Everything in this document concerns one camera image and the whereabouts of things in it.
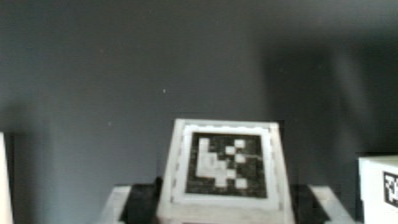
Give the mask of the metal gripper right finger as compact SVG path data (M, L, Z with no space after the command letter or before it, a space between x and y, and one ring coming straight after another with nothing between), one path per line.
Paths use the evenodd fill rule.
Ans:
M329 186L294 184L290 190L297 224L359 224Z

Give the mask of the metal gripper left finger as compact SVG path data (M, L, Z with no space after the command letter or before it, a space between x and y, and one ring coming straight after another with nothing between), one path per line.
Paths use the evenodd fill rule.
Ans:
M114 186L95 224L159 224L157 207L164 179Z

